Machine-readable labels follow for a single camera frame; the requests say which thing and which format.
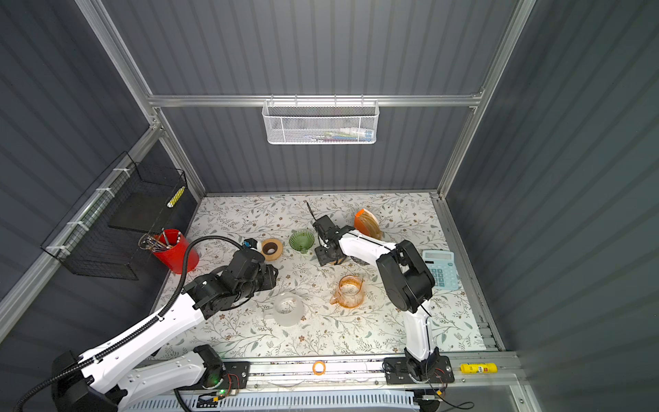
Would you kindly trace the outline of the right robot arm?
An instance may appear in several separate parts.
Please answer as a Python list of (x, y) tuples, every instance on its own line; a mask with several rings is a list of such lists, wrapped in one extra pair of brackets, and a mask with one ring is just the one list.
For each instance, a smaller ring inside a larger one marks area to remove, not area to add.
[(439, 349), (432, 345), (428, 309), (435, 280), (415, 246), (408, 240), (394, 244), (350, 226), (341, 228), (327, 215), (312, 226), (319, 239), (314, 253), (322, 266), (355, 258), (377, 267), (387, 297), (403, 313), (408, 373), (416, 381), (428, 380), (439, 360)]

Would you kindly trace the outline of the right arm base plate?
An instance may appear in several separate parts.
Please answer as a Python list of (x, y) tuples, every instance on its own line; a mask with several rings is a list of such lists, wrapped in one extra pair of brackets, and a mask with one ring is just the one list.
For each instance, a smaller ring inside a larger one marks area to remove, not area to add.
[(418, 362), (414, 357), (387, 357), (382, 369), (388, 385), (426, 384), (447, 385), (455, 382), (450, 359), (444, 355), (431, 355)]

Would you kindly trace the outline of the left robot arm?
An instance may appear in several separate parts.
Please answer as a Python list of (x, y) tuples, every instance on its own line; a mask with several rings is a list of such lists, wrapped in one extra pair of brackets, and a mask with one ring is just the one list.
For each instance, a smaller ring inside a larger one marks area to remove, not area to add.
[(201, 386), (227, 394), (239, 388), (239, 379), (207, 344), (178, 359), (140, 365), (175, 336), (276, 286), (278, 270), (266, 262), (254, 239), (230, 243), (237, 251), (229, 264), (190, 283), (182, 274), (173, 296), (156, 313), (80, 355), (58, 357), (51, 378), (25, 393), (14, 409), (23, 410), (44, 389), (50, 389), (59, 411), (122, 411), (167, 391)]

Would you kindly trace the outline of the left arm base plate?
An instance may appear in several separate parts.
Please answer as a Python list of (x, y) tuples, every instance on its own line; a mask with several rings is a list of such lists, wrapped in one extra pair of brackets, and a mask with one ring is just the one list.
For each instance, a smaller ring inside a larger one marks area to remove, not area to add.
[(250, 375), (250, 362), (223, 362), (209, 367), (204, 373), (201, 385), (209, 390), (245, 389)]

